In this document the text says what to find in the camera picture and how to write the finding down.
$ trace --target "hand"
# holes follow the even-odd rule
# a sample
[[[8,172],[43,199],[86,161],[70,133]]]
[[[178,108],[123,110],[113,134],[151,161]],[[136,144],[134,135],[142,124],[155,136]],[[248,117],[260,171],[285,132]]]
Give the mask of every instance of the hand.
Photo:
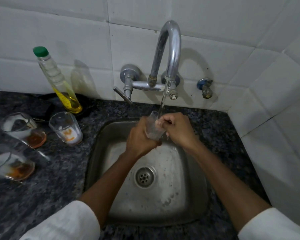
[[[142,116],[139,123],[131,129],[127,139],[125,153],[136,160],[161,145],[160,141],[151,140],[146,136],[146,120],[147,117]]]
[[[193,149],[198,143],[201,144],[193,131],[188,116],[182,113],[167,113],[160,117],[156,125],[164,128],[167,136],[186,151]]]

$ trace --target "drain strainer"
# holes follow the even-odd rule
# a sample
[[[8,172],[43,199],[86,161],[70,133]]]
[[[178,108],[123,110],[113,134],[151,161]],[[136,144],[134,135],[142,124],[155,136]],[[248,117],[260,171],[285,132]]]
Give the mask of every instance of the drain strainer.
[[[143,167],[136,172],[135,180],[137,185],[148,188],[155,180],[154,171],[151,168]]]

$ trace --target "plastic bottle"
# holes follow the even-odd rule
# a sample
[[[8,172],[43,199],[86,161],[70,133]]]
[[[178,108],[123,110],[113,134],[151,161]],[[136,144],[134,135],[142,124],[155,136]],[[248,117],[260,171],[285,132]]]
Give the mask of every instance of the plastic bottle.
[[[43,46],[33,48],[33,53],[38,58],[38,63],[46,76],[48,82],[56,92],[64,107],[71,113],[77,114],[82,111],[71,85],[65,80],[56,62],[49,55],[48,50]]]

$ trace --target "dark countertop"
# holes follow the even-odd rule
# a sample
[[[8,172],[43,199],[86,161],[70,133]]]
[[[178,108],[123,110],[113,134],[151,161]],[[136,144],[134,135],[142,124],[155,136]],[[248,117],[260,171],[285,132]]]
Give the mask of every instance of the dark countertop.
[[[0,119],[12,112],[22,112],[20,99],[25,95],[0,92]],[[79,197],[84,188],[88,160],[98,131],[110,120],[134,119],[158,110],[158,105],[95,100],[89,116],[78,120],[83,141],[76,146],[63,143],[47,126],[47,141],[38,151],[14,139],[16,149],[36,162],[36,170],[24,182],[0,179],[0,239],[19,239],[26,231]],[[167,106],[165,112],[188,115],[200,140],[216,153],[251,189],[268,201],[255,169],[226,113]],[[192,223],[169,227],[109,225],[100,239],[236,239],[228,213],[215,192],[205,216]]]

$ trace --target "chrome faucet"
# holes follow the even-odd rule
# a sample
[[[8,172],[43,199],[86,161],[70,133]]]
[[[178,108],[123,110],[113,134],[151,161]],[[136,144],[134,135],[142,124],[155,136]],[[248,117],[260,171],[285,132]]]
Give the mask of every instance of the chrome faucet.
[[[169,58],[167,70],[161,76],[161,83],[157,83],[157,76],[161,64],[164,48],[169,37]],[[152,63],[151,73],[148,81],[140,81],[141,71],[135,65],[124,65],[120,72],[120,79],[124,83],[123,92],[114,87],[117,92],[127,103],[132,104],[131,94],[133,89],[143,91],[164,91],[166,80],[172,81],[168,91],[169,97],[172,100],[178,98],[176,87],[180,83],[180,77],[177,75],[181,53],[181,32],[178,24],[170,20],[164,24],[161,29],[160,36],[155,50]]]

